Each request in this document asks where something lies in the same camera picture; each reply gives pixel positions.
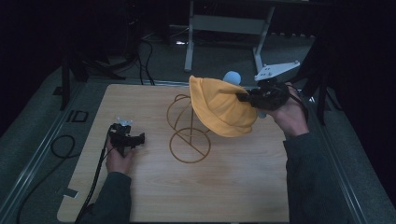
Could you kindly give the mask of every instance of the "yellow cloth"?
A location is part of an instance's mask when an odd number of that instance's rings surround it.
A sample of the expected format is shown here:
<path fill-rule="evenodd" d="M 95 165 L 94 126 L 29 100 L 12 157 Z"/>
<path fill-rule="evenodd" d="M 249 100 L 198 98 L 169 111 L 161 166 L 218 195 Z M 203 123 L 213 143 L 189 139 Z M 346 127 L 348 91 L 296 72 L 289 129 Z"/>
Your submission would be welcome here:
<path fill-rule="evenodd" d="M 256 121 L 256 109 L 240 102 L 236 93 L 247 93 L 240 86 L 214 79 L 190 76 L 192 108 L 199 120 L 214 133 L 236 137 L 250 133 Z"/>

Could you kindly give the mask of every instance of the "wooden table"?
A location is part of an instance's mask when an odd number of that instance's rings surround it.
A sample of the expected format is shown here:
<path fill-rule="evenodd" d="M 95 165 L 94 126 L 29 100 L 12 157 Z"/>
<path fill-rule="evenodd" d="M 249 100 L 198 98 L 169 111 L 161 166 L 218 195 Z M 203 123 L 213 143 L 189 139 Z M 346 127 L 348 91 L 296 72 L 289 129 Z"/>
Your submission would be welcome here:
<path fill-rule="evenodd" d="M 285 137 L 273 120 L 257 119 L 253 132 L 241 137 L 209 132 L 208 156 L 197 163 L 183 163 L 170 152 L 175 131 L 166 116 L 168 106 L 181 93 L 189 94 L 189 88 L 108 86 L 68 186 L 78 196 L 64 197 L 59 220 L 76 219 L 90 190 L 107 129 L 120 117 L 134 121 L 131 135 L 146 134 L 131 172 L 132 222 L 289 221 Z M 170 120 L 176 111 L 172 106 Z M 188 126 L 183 122 L 178 126 Z M 91 203 L 105 178 L 103 164 Z"/>

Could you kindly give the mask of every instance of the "dark background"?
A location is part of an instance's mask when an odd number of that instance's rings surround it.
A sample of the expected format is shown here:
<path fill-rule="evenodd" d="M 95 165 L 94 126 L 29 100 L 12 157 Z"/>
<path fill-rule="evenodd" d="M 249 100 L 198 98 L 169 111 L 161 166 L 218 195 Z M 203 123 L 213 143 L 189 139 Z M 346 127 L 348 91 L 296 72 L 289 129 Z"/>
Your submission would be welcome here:
<path fill-rule="evenodd" d="M 166 41 L 168 23 L 188 23 L 188 2 L 128 1 L 128 5 L 112 1 L 113 7 L 104 7 L 104 1 L 89 0 L 2 1 L 0 135 L 42 81 L 61 65 L 71 44 L 96 60 L 106 61 L 108 54 L 122 54 L 119 43 L 124 42 L 122 20 L 126 17 L 122 6 L 131 12 L 128 20 L 143 21 L 142 25 L 150 25 Z M 317 36 L 303 65 L 313 69 L 314 78 L 323 73 L 319 69 L 323 62 L 331 64 L 326 71 L 330 74 L 328 84 L 335 89 L 381 183 L 396 204 L 395 7 L 391 3 L 348 1 L 343 7 L 297 8 L 280 7 L 273 18 L 272 32 Z M 260 16 L 257 8 L 253 11 Z M 111 19 L 104 20 L 107 13 Z M 307 22 L 296 27 L 296 17 Z"/>

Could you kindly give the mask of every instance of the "black cable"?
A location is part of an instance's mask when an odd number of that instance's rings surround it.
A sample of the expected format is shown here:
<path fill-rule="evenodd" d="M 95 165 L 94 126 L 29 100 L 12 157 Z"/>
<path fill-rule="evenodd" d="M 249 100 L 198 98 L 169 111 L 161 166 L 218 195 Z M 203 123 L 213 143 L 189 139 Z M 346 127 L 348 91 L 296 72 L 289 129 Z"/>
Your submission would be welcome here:
<path fill-rule="evenodd" d="M 291 85 L 286 85 L 286 86 L 292 87 L 297 93 L 299 93 L 295 87 L 293 87 Z M 304 112 L 305 120 L 306 120 L 306 122 L 308 122 L 308 109 L 306 108 L 304 103 L 299 98 L 297 98 L 293 94 L 291 94 L 289 91 L 288 91 L 288 95 L 289 95 L 289 97 L 291 97 L 291 99 L 293 99 L 294 101 L 296 101 L 297 103 L 300 104 L 300 106 L 302 107 L 302 110 Z"/>
<path fill-rule="evenodd" d="M 67 152 L 67 154 L 65 156 L 59 155 L 55 152 L 54 150 L 54 144 L 56 143 L 56 141 L 58 141 L 61 138 L 70 138 L 72 140 L 72 146 L 70 147 L 69 151 Z M 57 157 L 57 158 L 61 158 L 62 160 L 56 165 L 54 166 L 34 187 L 33 189 L 27 194 L 27 196 L 23 199 L 23 201 L 21 202 L 20 208 L 18 210 L 18 214 L 17 214 L 17 224 L 21 223 L 21 212 L 23 207 L 25 206 L 27 200 L 30 198 L 30 196 L 32 196 L 32 194 L 35 192 L 36 189 L 38 189 L 38 187 L 50 176 L 52 175 L 53 172 L 55 172 L 55 170 L 57 170 L 63 163 L 64 161 L 66 161 L 67 159 L 70 158 L 75 158 L 77 156 L 79 156 L 80 154 L 76 154 L 76 155 L 70 155 L 76 145 L 76 140 L 73 136 L 65 134 L 65 135 L 60 135 L 58 137 L 56 137 L 55 139 L 52 140 L 52 143 L 50 144 L 50 149 L 52 151 L 52 153 Z"/>
<path fill-rule="evenodd" d="M 96 167 L 96 172 L 95 172 L 95 176 L 94 176 L 93 181 L 92 181 L 92 186 L 91 186 L 90 192 L 89 192 L 89 194 L 88 194 L 88 196 L 87 196 L 87 199 L 85 200 L 84 204 L 82 205 L 81 209 L 79 210 L 78 216 L 77 216 L 77 218 L 76 218 L 76 222 L 75 222 L 75 223 L 77 223 L 77 224 L 80 222 L 80 220 L 81 220 L 81 218 L 82 218 L 82 215 L 84 214 L 84 211 L 85 211 L 85 209 L 87 208 L 88 203 L 89 203 L 90 200 L 91 200 L 91 197 L 92 197 L 92 195 L 93 195 L 93 192 L 95 191 L 96 184 L 97 184 L 97 181 L 98 181 L 98 178 L 99 178 L 99 174 L 100 174 L 100 170 L 101 170 L 101 168 L 102 168 L 102 162 L 104 161 L 104 159 L 105 159 L 105 157 L 106 157 L 106 156 L 105 156 L 106 146 L 107 146 L 107 141 L 108 141 L 108 135 L 109 135 L 109 133 L 110 133 L 110 131 L 111 131 L 111 128 L 112 128 L 112 126 L 110 126 L 110 127 L 108 128 L 108 130 L 107 130 L 105 144 L 103 145 L 102 152 L 101 152 L 101 154 L 100 154 L 99 162 L 98 162 L 98 165 L 97 165 L 97 167 Z"/>
<path fill-rule="evenodd" d="M 150 52 L 149 52 L 149 54 L 148 54 L 148 58 L 147 58 L 147 60 L 146 60 L 146 64 L 145 64 L 145 65 L 143 65 L 142 59 L 141 59 L 140 55 L 137 54 L 137 60 L 139 61 L 139 78 L 140 78 L 140 83 L 141 83 L 142 85 L 144 85 L 143 77 L 142 77 L 142 76 L 143 76 L 143 70 L 144 70 L 144 71 L 146 72 L 146 75 L 148 76 L 148 80 L 149 80 L 151 86 L 155 86 L 154 79 L 151 77 L 151 75 L 150 75 L 150 73 L 149 73 L 149 59 L 151 58 L 151 54 L 152 54 L 152 45 L 151 45 L 148 41 L 146 41 L 146 40 L 143 40 L 143 39 L 142 39 L 141 41 L 142 41 L 142 43 L 145 43 L 145 44 L 147 44 L 147 45 L 150 46 Z"/>
<path fill-rule="evenodd" d="M 150 47 L 150 51 L 149 51 L 149 54 L 148 54 L 148 59 L 146 60 L 145 70 L 146 70 L 146 74 L 148 76 L 150 84 L 152 86 L 155 86 L 154 80 L 152 79 L 151 75 L 149 74 L 149 59 L 151 58 L 151 54 L 152 54 L 152 45 L 146 40 L 142 39 L 141 41 L 142 41 L 142 43 L 145 43 L 145 44 L 149 45 L 149 47 Z"/>

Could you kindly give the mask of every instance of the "sleeve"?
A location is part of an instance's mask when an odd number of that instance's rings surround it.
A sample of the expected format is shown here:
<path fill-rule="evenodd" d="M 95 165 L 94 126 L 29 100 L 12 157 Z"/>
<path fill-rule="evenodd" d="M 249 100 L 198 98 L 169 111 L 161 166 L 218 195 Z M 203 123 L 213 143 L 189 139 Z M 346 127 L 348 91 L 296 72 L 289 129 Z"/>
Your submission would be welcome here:
<path fill-rule="evenodd" d="M 107 175 L 95 204 L 83 215 L 80 224 L 127 224 L 131 213 L 131 178 L 122 173 Z"/>
<path fill-rule="evenodd" d="M 349 223 L 346 201 L 312 133 L 284 142 L 290 223 Z"/>

